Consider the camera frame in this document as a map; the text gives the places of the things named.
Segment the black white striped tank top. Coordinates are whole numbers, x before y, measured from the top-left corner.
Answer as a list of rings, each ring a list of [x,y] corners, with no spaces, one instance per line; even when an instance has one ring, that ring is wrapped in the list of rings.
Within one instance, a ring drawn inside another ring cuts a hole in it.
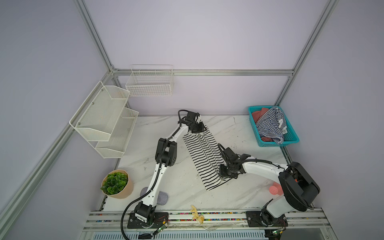
[[[187,133],[183,139],[207,191],[214,190],[230,181],[229,178],[220,176],[220,165],[223,165],[225,161],[221,156],[217,141],[209,130],[197,134]]]

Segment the navy striped tank top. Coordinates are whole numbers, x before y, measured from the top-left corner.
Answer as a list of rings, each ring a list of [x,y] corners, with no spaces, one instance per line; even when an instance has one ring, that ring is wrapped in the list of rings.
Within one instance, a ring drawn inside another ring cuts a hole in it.
[[[288,125],[283,111],[278,107],[271,107],[256,123],[258,133],[263,142],[274,142],[278,145],[285,140]]]

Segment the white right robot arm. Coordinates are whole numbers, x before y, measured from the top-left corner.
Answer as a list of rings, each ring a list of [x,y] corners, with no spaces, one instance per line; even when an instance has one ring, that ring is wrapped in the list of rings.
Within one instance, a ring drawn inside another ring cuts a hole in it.
[[[225,161],[220,165],[220,177],[237,179],[241,174],[254,174],[281,186],[283,194],[267,202],[260,211],[259,223],[263,226],[273,226],[281,216],[293,210],[305,212],[311,209],[312,202],[321,192],[318,184],[297,162],[279,165],[248,154],[238,155],[221,144],[218,147]]]

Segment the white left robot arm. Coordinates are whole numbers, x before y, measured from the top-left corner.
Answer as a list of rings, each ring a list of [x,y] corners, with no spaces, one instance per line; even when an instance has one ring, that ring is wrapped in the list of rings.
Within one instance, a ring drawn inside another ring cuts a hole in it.
[[[135,217],[140,221],[151,224],[155,218],[158,202],[159,187],[167,169],[177,160],[178,141],[188,133],[202,133],[206,130],[201,115],[188,110],[178,111],[178,126],[166,138],[160,138],[155,153],[155,171],[147,191],[139,197],[135,207]]]

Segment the red tank top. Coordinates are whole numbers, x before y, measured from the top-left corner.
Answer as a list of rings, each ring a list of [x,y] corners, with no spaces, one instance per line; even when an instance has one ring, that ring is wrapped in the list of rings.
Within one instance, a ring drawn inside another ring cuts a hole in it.
[[[252,113],[252,118],[254,120],[254,123],[256,124],[258,120],[268,111],[268,108],[262,108],[259,111],[255,111]]]

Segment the yellow banana toy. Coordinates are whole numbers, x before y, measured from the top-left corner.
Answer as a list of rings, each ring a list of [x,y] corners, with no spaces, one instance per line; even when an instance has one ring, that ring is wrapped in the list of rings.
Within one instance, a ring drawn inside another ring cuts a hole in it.
[[[197,221],[200,225],[203,224],[205,217],[198,213],[197,208],[194,205],[191,205],[190,212],[192,213],[192,219]]]

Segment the teal plastic basket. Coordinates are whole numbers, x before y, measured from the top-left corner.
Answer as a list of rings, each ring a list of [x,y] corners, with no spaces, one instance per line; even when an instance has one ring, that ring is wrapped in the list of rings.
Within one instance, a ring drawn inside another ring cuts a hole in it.
[[[256,140],[257,140],[257,143],[260,147],[286,147],[290,144],[295,144],[295,143],[298,143],[299,142],[299,137],[298,135],[296,134],[295,130],[293,129],[291,123],[289,122],[288,118],[286,117],[285,113],[285,118],[286,118],[286,121],[287,121],[287,125],[288,125],[288,132],[284,135],[285,137],[285,140],[282,144],[278,145],[274,142],[263,142],[261,140],[261,137],[258,133],[258,130],[257,130],[257,127],[256,127],[256,124],[254,123],[254,120],[252,118],[252,113],[255,112],[255,111],[259,111],[261,110],[262,108],[271,108],[271,107],[278,107],[278,106],[252,106],[252,107],[249,107],[248,108],[248,112],[249,112],[249,116],[250,116],[250,123],[251,123],[251,127],[254,131],[254,134],[255,134],[255,137],[256,137]]]

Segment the grey felt pouch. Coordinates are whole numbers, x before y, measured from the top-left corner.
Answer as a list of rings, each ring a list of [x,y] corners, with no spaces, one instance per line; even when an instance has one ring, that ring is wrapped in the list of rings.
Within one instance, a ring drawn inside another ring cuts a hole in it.
[[[143,196],[148,190],[148,187],[145,187],[141,190],[140,196]],[[157,205],[164,206],[168,201],[168,194],[162,191],[159,191]]]

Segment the white mesh two-tier shelf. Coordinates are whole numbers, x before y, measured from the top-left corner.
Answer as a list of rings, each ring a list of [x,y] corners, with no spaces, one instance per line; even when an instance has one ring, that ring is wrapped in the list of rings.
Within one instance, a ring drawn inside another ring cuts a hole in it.
[[[69,125],[104,159],[126,152],[139,112],[128,108],[130,92],[98,82]]]

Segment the potted green plant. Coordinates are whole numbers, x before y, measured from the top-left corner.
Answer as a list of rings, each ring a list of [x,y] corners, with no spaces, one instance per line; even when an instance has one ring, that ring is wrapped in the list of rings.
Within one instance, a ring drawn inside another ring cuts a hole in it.
[[[124,170],[110,172],[102,181],[101,191],[107,197],[125,199],[134,190],[134,183]]]

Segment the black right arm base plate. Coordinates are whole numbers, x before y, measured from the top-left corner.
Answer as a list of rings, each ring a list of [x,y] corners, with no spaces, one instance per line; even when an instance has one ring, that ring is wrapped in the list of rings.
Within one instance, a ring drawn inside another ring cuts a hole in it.
[[[248,227],[286,227],[288,222],[286,216],[274,218],[268,211],[267,206],[271,202],[267,202],[260,211],[246,211],[246,219]]]

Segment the aluminium frame rail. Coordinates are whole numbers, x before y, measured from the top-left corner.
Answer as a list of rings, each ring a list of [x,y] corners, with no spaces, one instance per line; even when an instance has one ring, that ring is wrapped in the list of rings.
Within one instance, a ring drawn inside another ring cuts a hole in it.
[[[117,69],[114,70],[114,74],[117,76],[129,76],[132,72],[144,73],[144,74],[174,74],[174,76],[291,76],[294,74],[294,70],[283,70],[283,69],[235,69],[235,70],[197,70],[197,69],[174,69],[174,70],[130,70],[130,69]]]

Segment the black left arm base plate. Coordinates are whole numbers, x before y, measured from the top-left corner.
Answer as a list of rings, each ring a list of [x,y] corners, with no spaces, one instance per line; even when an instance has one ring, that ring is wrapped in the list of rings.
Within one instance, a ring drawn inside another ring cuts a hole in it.
[[[126,227],[128,229],[157,229],[169,221],[169,213],[154,212],[146,222],[144,218],[139,217],[136,213],[130,213],[130,217]]]

